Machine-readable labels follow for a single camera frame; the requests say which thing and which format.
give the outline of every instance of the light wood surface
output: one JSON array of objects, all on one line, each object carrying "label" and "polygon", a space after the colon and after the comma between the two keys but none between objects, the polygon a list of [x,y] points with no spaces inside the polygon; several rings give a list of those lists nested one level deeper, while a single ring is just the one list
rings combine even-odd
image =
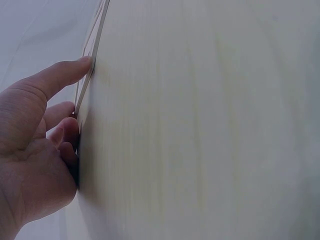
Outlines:
[{"label": "light wood surface", "polygon": [[68,239],[319,236],[298,67],[308,33],[270,6],[110,1],[79,110]]}]

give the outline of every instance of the finger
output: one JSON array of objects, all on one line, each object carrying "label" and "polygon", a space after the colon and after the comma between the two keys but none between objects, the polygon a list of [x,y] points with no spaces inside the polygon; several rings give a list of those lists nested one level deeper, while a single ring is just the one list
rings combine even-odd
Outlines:
[{"label": "finger", "polygon": [[65,86],[79,81],[91,64],[91,58],[59,62],[2,92],[0,139],[6,142],[5,150],[25,149],[45,113],[47,101]]},{"label": "finger", "polygon": [[64,129],[62,126],[57,126],[53,132],[48,136],[48,139],[52,142],[52,144],[58,148],[62,143],[64,137]]},{"label": "finger", "polygon": [[79,185],[79,159],[70,142],[63,142],[60,147],[60,157],[69,169],[75,184]]},{"label": "finger", "polygon": [[69,117],[75,110],[75,105],[71,101],[65,101],[46,109],[43,119],[45,121],[46,131],[54,128],[64,118]]},{"label": "finger", "polygon": [[79,142],[79,125],[73,117],[63,119],[49,135],[48,139],[58,148],[61,143],[68,142],[75,152]]},{"label": "finger", "polygon": [[79,125],[76,119],[68,117],[63,120],[63,140],[62,142],[71,143],[73,150],[76,151],[79,143]]},{"label": "finger", "polygon": [[46,101],[68,85],[78,82],[90,69],[92,59],[89,56],[77,61],[61,61],[39,73],[16,83],[21,87],[34,88]]},{"label": "finger", "polygon": [[78,157],[70,142],[63,142],[58,148],[60,156],[68,167],[75,167],[78,164]]}]

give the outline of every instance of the wooden board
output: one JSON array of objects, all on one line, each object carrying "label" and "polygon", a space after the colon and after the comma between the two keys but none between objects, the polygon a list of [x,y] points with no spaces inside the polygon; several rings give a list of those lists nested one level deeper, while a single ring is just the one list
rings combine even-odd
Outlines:
[{"label": "wooden board", "polygon": [[110,1],[68,239],[316,236],[306,89],[251,4]]}]

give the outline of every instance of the hand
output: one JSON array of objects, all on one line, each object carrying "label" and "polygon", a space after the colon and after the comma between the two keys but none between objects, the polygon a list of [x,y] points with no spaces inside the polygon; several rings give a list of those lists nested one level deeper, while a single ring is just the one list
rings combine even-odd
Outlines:
[{"label": "hand", "polygon": [[[47,101],[90,69],[89,57],[59,62],[0,93],[0,239],[56,212],[76,194],[75,106]],[[46,132],[57,125],[46,138]]]}]

